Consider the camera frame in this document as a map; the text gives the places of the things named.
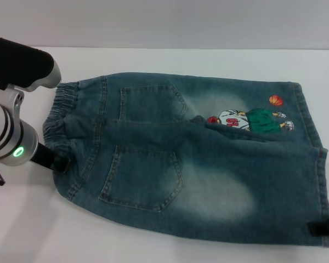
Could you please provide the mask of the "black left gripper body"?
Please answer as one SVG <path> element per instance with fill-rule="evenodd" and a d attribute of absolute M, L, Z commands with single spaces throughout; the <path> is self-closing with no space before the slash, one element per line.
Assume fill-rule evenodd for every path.
<path fill-rule="evenodd" d="M 45 145 L 39 142 L 35 150 L 35 153 L 33 154 L 30 161 L 42 167 L 48 168 L 50 170 L 56 170 L 55 167 L 56 156 L 57 155 L 53 150 L 49 149 L 48 147 L 46 147 Z"/>

